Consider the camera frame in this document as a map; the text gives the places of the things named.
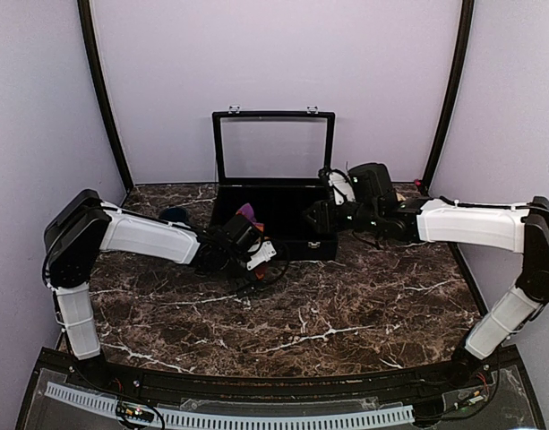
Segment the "maroon orange purple sock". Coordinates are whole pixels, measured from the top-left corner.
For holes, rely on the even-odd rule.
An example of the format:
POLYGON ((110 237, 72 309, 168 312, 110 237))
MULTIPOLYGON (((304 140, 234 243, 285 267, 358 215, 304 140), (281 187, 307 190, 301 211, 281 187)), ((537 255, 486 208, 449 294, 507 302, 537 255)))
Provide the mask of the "maroon orange purple sock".
POLYGON ((259 241, 251 247, 250 254, 251 260, 247 263, 248 270, 253 270, 253 273, 257 280, 262 281, 265 278, 269 264, 266 260, 260 260, 260 257, 264 257, 265 253, 261 251, 262 243, 266 240, 264 237, 264 224, 258 222, 255 218, 254 209, 250 203, 245 203, 237 211, 236 215, 243 215, 261 232, 262 237, 259 241))

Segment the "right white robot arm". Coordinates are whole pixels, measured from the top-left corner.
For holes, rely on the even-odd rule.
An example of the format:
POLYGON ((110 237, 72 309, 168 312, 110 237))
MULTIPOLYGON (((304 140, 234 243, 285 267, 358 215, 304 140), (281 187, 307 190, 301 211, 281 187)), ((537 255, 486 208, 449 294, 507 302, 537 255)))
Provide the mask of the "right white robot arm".
POLYGON ((447 242, 499 248, 523 257, 520 275, 492 310, 469 332, 444 380, 462 389, 479 373, 479 361, 534 318, 549 303, 549 201, 488 204, 445 197, 402 200, 382 163, 348 172, 322 168, 319 178, 329 199, 305 210, 320 234, 369 232, 405 243, 447 242))

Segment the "black storage box with lid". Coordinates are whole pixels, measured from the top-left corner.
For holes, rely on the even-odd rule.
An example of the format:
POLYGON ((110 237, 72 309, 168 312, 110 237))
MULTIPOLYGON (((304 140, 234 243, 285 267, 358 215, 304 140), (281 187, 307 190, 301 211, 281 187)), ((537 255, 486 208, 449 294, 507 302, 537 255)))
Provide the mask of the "black storage box with lid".
POLYGON ((318 173, 331 165, 336 116, 315 110, 234 110, 211 115, 218 189, 210 215, 222 226, 248 203, 267 237, 292 261, 329 261, 338 237, 317 232, 304 213, 330 199, 318 173))

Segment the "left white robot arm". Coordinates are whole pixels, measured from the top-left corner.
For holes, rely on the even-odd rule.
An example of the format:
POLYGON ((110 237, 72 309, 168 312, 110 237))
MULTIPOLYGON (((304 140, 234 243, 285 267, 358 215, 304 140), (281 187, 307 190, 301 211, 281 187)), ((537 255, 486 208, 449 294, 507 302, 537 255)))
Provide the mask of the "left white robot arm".
POLYGON ((107 390, 114 382, 113 369, 99 359, 90 300, 90 277, 100 254, 155 257, 204 274, 225 271, 244 285, 260 280, 257 269, 277 254, 272 240, 240 213, 223 226, 198 228, 127 211, 101 200, 91 189, 78 193, 51 221, 44 245, 42 280, 53 292, 58 322, 81 361, 78 374, 95 391, 107 390))

